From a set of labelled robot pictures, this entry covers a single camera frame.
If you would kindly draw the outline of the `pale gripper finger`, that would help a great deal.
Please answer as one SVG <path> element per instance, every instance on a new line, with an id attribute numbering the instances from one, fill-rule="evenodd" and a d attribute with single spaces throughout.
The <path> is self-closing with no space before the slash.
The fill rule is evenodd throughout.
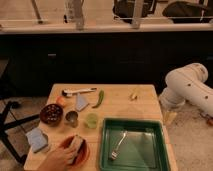
<path id="1" fill-rule="evenodd" d="M 177 113 L 174 111 L 166 111 L 163 115 L 163 120 L 165 125 L 170 125 L 175 117 L 177 116 Z"/>

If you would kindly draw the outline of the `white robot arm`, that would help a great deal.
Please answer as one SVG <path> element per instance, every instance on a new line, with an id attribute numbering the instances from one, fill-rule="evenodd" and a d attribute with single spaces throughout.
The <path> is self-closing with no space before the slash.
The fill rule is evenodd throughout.
<path id="1" fill-rule="evenodd" d="M 213 88 L 204 84 L 207 79 L 208 71 L 200 63 L 174 69 L 166 75 L 166 87 L 159 95 L 165 125 L 169 125 L 177 116 L 176 110 L 189 101 L 204 112 L 206 123 L 213 126 Z"/>

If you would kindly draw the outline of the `person's bare hand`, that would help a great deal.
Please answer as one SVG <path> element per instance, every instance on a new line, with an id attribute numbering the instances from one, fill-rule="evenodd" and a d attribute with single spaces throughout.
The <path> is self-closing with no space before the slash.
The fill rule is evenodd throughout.
<path id="1" fill-rule="evenodd" d="M 50 152 L 36 171 L 67 171 L 68 161 L 75 155 L 75 147 L 57 147 Z"/>

